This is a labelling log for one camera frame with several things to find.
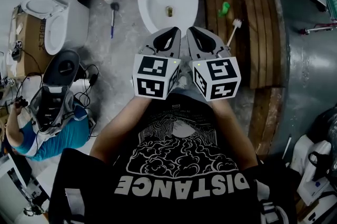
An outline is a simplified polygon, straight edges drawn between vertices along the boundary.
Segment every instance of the graphic print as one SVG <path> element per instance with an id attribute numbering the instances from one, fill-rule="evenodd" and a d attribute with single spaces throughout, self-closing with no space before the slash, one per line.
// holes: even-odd
<path id="1" fill-rule="evenodd" d="M 137 78 L 138 94 L 162 98 L 164 95 L 164 82 Z"/>
<path id="2" fill-rule="evenodd" d="M 138 73 L 164 77 L 166 69 L 167 58 L 143 57 Z"/>
<path id="3" fill-rule="evenodd" d="M 237 75 L 229 59 L 207 62 L 212 80 L 236 78 Z"/>
<path id="4" fill-rule="evenodd" d="M 171 91 L 172 87 L 174 86 L 175 82 L 178 80 L 178 73 L 179 73 L 179 66 L 174 71 L 173 75 L 171 76 L 170 80 L 168 81 L 168 90 L 167 94 Z"/>
<path id="5" fill-rule="evenodd" d="M 206 97 L 207 82 L 201 76 L 201 74 L 197 71 L 196 68 L 194 68 L 194 82 L 197 85 L 197 87 L 200 89 L 201 93 Z"/>
<path id="6" fill-rule="evenodd" d="M 212 86 L 211 99 L 219 99 L 223 97 L 232 97 L 237 82 L 229 82 Z"/>
<path id="7" fill-rule="evenodd" d="M 126 170 L 137 175 L 184 178 L 237 170 L 216 146 L 210 124 L 166 115 L 139 133 Z"/>

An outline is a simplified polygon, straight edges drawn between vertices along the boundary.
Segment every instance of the white toilet lid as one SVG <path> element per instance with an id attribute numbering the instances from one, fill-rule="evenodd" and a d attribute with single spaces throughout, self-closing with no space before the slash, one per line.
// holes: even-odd
<path id="1" fill-rule="evenodd" d="M 45 48 L 48 54 L 55 55 L 63 47 L 66 36 L 66 20 L 63 15 L 55 15 L 46 24 Z"/>
<path id="2" fill-rule="evenodd" d="M 45 19 L 66 8 L 56 0 L 22 0 L 21 8 L 26 13 L 39 19 Z"/>

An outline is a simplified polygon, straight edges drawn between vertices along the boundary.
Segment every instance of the metal rack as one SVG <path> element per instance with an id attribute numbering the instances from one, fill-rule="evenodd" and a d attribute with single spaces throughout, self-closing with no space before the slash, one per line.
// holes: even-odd
<path id="1" fill-rule="evenodd" d="M 323 11 L 329 12 L 331 23 L 316 24 L 313 28 L 303 28 L 299 30 L 299 33 L 308 35 L 310 32 L 333 30 L 337 28 L 337 0 L 326 0 L 326 8 Z"/>

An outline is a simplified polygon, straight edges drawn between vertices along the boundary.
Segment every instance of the concrete floor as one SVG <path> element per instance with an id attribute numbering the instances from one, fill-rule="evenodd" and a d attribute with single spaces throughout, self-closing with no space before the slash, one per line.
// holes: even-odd
<path id="1" fill-rule="evenodd" d="M 337 103 L 337 30 L 300 35 L 298 30 L 317 23 L 329 23 L 327 13 L 319 12 L 310 0 L 281 0 L 285 21 L 289 69 L 286 97 L 279 129 L 271 154 L 282 154 L 288 137 L 296 141 L 306 133 L 316 116 Z"/>
<path id="2" fill-rule="evenodd" d="M 137 0 L 116 0 L 119 11 L 114 16 L 114 35 L 110 39 L 111 9 L 103 0 L 88 0 L 83 3 L 90 8 L 88 39 L 84 47 L 78 50 L 81 61 L 85 65 L 95 64 L 100 75 L 89 96 L 90 109 L 93 110 L 97 125 L 93 136 L 99 134 L 104 126 L 113 119 L 134 96 L 130 82 L 134 55 L 143 46 L 149 36 L 140 12 Z M 204 0 L 199 0 L 199 11 L 195 26 L 205 27 Z M 188 62 L 190 60 L 186 39 L 181 41 L 180 58 L 182 59 L 181 75 L 189 76 Z M 188 88 L 197 90 L 188 79 Z M 241 126 L 248 134 L 254 101 L 254 91 L 240 88 L 237 96 L 230 100 Z M 88 154 L 95 138 L 91 138 L 80 151 Z M 30 161 L 33 175 L 40 174 L 50 163 L 57 164 L 60 157 L 56 156 L 45 161 Z"/>

